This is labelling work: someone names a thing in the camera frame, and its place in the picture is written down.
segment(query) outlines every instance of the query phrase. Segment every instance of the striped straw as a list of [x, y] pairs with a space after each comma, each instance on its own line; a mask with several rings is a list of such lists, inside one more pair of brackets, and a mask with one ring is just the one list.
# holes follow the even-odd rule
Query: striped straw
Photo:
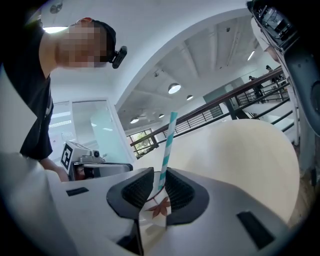
[[162, 187], [166, 181], [166, 171], [167, 171], [167, 167], [168, 167], [172, 141], [174, 140], [174, 133], [175, 133], [175, 128], [176, 128], [177, 116], [178, 116], [177, 112], [171, 112], [170, 123], [169, 123], [169, 128], [168, 128], [168, 137], [166, 138], [166, 143], [165, 143], [165, 150], [164, 150], [160, 180], [159, 180], [159, 184], [158, 184], [158, 190], [162, 189]]

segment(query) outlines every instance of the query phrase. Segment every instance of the paper cup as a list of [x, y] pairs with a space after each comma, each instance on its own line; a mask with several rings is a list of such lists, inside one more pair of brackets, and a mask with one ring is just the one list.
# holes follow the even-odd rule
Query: paper cup
[[139, 214], [140, 225], [152, 223], [165, 227], [167, 216], [171, 214], [170, 199], [165, 186], [161, 190], [158, 190], [160, 174], [160, 171], [154, 172], [153, 190]]

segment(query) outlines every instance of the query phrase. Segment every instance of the black t-shirt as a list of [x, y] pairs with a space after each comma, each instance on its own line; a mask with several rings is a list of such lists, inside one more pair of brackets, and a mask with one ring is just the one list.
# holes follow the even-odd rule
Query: black t-shirt
[[49, 123], [53, 112], [50, 77], [47, 79], [39, 60], [39, 46], [44, 30], [37, 22], [26, 25], [19, 35], [19, 48], [10, 49], [3, 59], [4, 70], [24, 103], [36, 115], [21, 147], [24, 156], [42, 160], [51, 152]]

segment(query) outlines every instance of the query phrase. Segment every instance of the black cap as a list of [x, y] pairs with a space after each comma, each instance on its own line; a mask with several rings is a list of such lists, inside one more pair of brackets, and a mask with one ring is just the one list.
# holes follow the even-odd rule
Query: black cap
[[112, 42], [113, 42], [112, 50], [114, 52], [116, 50], [116, 31], [112, 27], [110, 27], [108, 24], [106, 24], [102, 21], [95, 20], [95, 19], [92, 19], [92, 21], [95, 22], [96, 24], [99, 24], [100, 26], [104, 27], [106, 32], [110, 35]]

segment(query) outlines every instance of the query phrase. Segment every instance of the wooden handrail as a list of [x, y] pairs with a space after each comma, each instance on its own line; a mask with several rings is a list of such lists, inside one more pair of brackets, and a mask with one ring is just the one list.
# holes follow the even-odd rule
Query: wooden handrail
[[[196, 108], [195, 110], [193, 110], [193, 111], [191, 111], [191, 112], [179, 117], [176, 120], [176, 124], [177, 125], [181, 124], [181, 123], [185, 122], [186, 120], [189, 120], [190, 118], [196, 117], [197, 115], [200, 115], [201, 113], [216, 107], [220, 103], [225, 102], [226, 100], [228, 100], [228, 99], [230, 99], [232, 97], [235, 97], [235, 96], [237, 96], [239, 94], [242, 94], [242, 93], [244, 93], [244, 92], [246, 92], [246, 91], [248, 91], [248, 90], [250, 90], [250, 89], [252, 89], [252, 88], [254, 88], [254, 87], [256, 87], [256, 86], [258, 86], [258, 85], [260, 85], [260, 84], [262, 84], [264, 82], [266, 82], [266, 81], [269, 81], [272, 78], [275, 78], [275, 77], [281, 75], [282, 73], [283, 73], [283, 70], [282, 70], [281, 66], [279, 66], [275, 70], [273, 70], [273, 71], [271, 71], [271, 72], [269, 72], [267, 74], [264, 74], [264, 75], [262, 75], [262, 76], [260, 76], [260, 77], [258, 77], [256, 79], [250, 81], [250, 82], [247, 82], [247, 83], [245, 83], [245, 84], [243, 84], [243, 85], [241, 85], [241, 86], [239, 86], [239, 87], [227, 92], [226, 94], [224, 94], [224, 95], [222, 95], [222, 96], [220, 96], [220, 97], [208, 102], [207, 104], [204, 104], [204, 105]], [[131, 143], [130, 146], [132, 147], [132, 146], [134, 146], [134, 145], [136, 145], [136, 144], [138, 144], [140, 142], [143, 142], [143, 141], [147, 140], [150, 137], [153, 137], [153, 136], [155, 136], [155, 135], [157, 135], [159, 133], [162, 133], [165, 130], [167, 130], [168, 127], [169, 127], [169, 124], [166, 124], [166, 125], [160, 127], [159, 129], [149, 133], [148, 135], [146, 135], [146, 136], [136, 140], [135, 142]]]

